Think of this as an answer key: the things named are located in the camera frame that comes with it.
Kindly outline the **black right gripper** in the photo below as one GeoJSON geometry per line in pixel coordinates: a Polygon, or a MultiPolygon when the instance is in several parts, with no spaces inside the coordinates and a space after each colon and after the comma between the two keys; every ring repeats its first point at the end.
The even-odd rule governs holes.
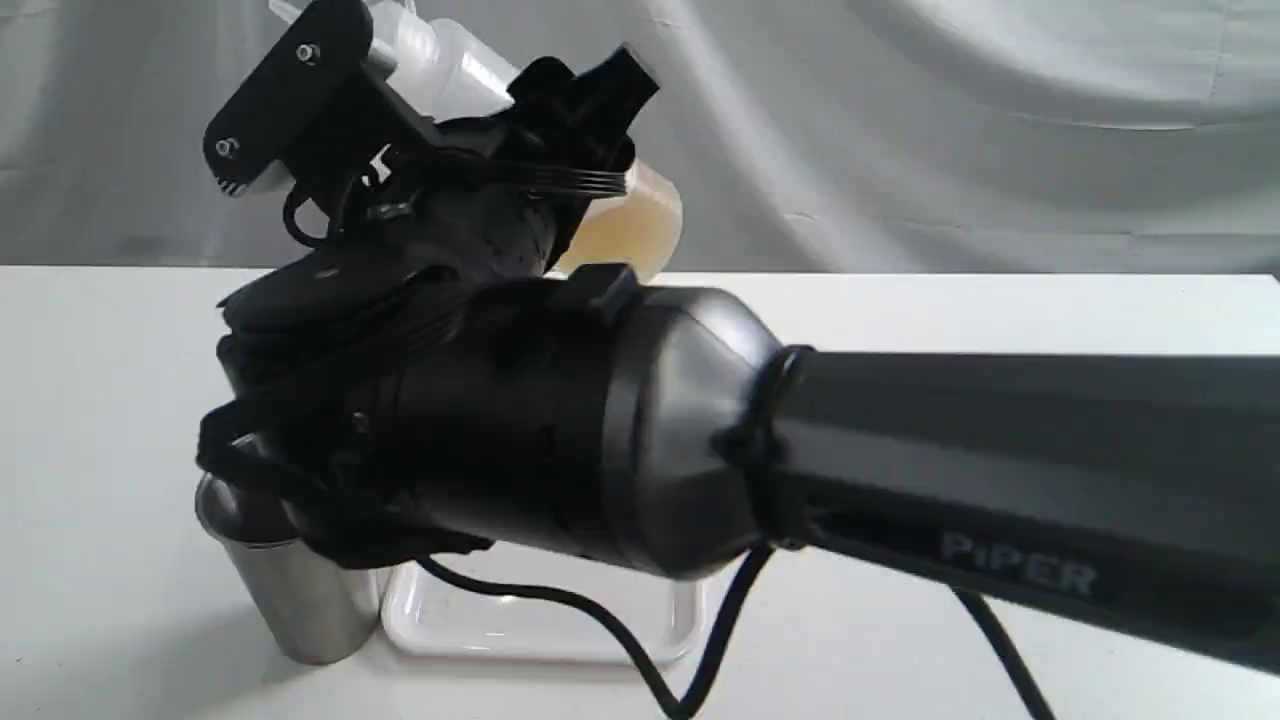
{"type": "Polygon", "coordinates": [[[429,120],[421,151],[384,147],[334,213],[292,186],[282,224],[303,256],[225,296],[221,345],[343,345],[406,304],[531,281],[552,272],[657,277],[655,236],[599,241],[589,208],[628,193],[631,128],[657,76],[628,49],[572,70],[544,56],[493,110],[429,120]]]}

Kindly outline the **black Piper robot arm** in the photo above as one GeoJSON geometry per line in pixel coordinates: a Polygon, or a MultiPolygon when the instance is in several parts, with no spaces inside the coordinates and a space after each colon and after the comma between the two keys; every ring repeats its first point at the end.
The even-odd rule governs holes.
{"type": "Polygon", "coordinates": [[[198,465],[347,568],[495,542],[654,577],[813,546],[1277,671],[1277,359],[783,345],[735,295],[547,272],[659,86],[545,56],[442,123],[362,50],[270,51],[211,119],[329,227],[223,301],[198,465]]]}

